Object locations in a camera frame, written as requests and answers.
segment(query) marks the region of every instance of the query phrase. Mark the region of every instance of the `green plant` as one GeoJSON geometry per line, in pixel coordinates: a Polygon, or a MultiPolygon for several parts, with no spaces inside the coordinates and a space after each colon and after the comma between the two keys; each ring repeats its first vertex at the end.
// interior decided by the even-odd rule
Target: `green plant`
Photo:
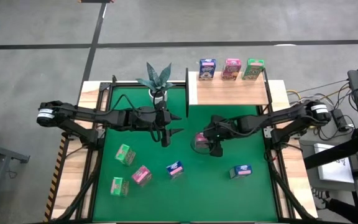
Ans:
{"type": "Polygon", "coordinates": [[[149,87],[154,92],[159,90],[167,91],[169,88],[173,87],[173,84],[168,82],[169,76],[171,75],[171,64],[172,63],[164,68],[160,76],[158,76],[154,68],[147,62],[147,73],[149,74],[149,80],[137,78],[136,81],[149,87]]]}

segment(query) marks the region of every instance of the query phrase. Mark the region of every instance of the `juice box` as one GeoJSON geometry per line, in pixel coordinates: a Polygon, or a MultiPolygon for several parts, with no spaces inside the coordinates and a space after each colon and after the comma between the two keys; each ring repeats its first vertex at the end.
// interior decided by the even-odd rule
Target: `juice box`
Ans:
{"type": "Polygon", "coordinates": [[[136,152],[134,152],[129,146],[122,144],[116,154],[116,159],[122,162],[124,165],[129,166],[134,160],[136,152]]]}
{"type": "Polygon", "coordinates": [[[245,177],[251,175],[252,167],[250,165],[234,166],[230,171],[230,178],[245,177]]]}
{"type": "Polygon", "coordinates": [[[167,166],[167,171],[171,178],[175,178],[185,171],[180,161],[176,161],[174,164],[167,166]]]}
{"type": "Polygon", "coordinates": [[[129,181],[124,180],[122,177],[115,177],[112,180],[110,194],[114,196],[125,197],[128,194],[129,181]]]}
{"type": "Polygon", "coordinates": [[[226,65],[223,67],[223,80],[236,80],[241,69],[241,60],[238,58],[226,59],[226,65]]]}
{"type": "Polygon", "coordinates": [[[265,62],[263,60],[257,59],[248,59],[247,69],[242,75],[243,80],[256,80],[261,73],[261,71],[265,68],[265,62]]]}
{"type": "Polygon", "coordinates": [[[216,68],[216,59],[200,59],[199,80],[212,80],[216,68]]]}
{"type": "Polygon", "coordinates": [[[149,169],[146,166],[141,166],[133,175],[132,178],[134,181],[143,186],[145,185],[151,178],[152,173],[149,171],[149,169]]]}
{"type": "Polygon", "coordinates": [[[195,137],[196,148],[208,148],[209,141],[204,137],[204,133],[197,133],[195,137]]]}

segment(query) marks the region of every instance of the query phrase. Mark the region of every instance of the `concrete floor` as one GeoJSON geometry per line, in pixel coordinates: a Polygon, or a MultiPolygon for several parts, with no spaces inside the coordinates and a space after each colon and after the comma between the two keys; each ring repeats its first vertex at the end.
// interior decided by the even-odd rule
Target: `concrete floor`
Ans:
{"type": "MultiPolygon", "coordinates": [[[[0,0],[0,45],[88,44],[99,9],[76,0],[0,0]]],[[[358,0],[117,0],[108,4],[99,43],[341,39],[358,39],[358,0]]],[[[61,131],[41,128],[37,108],[42,101],[76,103],[88,52],[0,50],[0,146],[31,155],[27,165],[11,164],[19,175],[7,178],[0,193],[0,223],[42,220],[61,131]]],[[[358,45],[98,49],[89,79],[146,77],[146,62],[157,70],[173,62],[172,79],[184,79],[186,67],[197,70],[198,60],[208,57],[218,67],[228,57],[263,58],[270,79],[302,90],[345,79],[358,68],[358,45]]],[[[341,108],[358,126],[347,102],[341,108]]],[[[337,197],[351,200],[347,192],[337,197]]]]}

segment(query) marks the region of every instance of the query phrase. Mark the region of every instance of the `green tablecloth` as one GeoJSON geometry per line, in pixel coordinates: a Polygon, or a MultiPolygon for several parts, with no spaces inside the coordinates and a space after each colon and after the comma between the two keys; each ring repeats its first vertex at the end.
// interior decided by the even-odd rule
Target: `green tablecloth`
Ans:
{"type": "MultiPolygon", "coordinates": [[[[112,105],[126,94],[135,105],[152,106],[146,88],[115,87],[112,105]]],[[[128,108],[122,99],[117,109],[128,108]]],[[[104,146],[99,185],[94,205],[94,222],[218,222],[218,221],[277,221],[268,165],[264,161],[262,133],[249,138],[222,143],[223,157],[197,154],[190,141],[210,120],[212,114],[233,117],[257,114],[254,106],[190,106],[185,115],[185,90],[168,91],[168,109],[182,117],[170,128],[185,130],[172,137],[170,146],[163,148],[153,142],[148,132],[117,132],[108,130],[104,146]],[[114,159],[121,144],[136,151],[130,167],[114,159]],[[185,173],[171,180],[166,166],[182,161],[185,173]],[[235,165],[250,164],[253,173],[238,179],[229,178],[235,165]],[[131,175],[145,165],[152,180],[138,186],[131,175]],[[130,181],[127,197],[110,195],[113,177],[130,181]]]]}

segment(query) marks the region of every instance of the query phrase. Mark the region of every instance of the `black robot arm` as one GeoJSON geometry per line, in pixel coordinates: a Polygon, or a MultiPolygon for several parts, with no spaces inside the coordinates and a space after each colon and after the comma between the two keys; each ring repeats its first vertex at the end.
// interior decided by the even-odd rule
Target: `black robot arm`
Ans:
{"type": "Polygon", "coordinates": [[[310,126],[324,126],[331,120],[324,103],[319,101],[305,101],[290,108],[267,113],[260,116],[246,115],[235,118],[223,118],[213,115],[211,122],[204,128],[203,135],[208,139],[210,155],[221,157],[223,149],[221,141],[248,137],[262,128],[275,124],[293,121],[283,129],[274,129],[270,132],[272,144],[280,146],[288,142],[294,134],[304,134],[310,126]]]}
{"type": "Polygon", "coordinates": [[[72,135],[78,136],[83,144],[96,146],[98,141],[97,130],[85,129],[75,123],[74,119],[102,124],[104,127],[116,131],[148,131],[154,141],[161,141],[163,147],[170,144],[170,136],[182,130],[165,129],[165,126],[170,124],[171,121],[181,118],[171,114],[166,109],[166,102],[164,101],[155,105],[155,108],[143,106],[109,111],[98,111],[62,103],[61,101],[51,101],[41,103],[37,123],[43,127],[59,127],[72,135]]]}

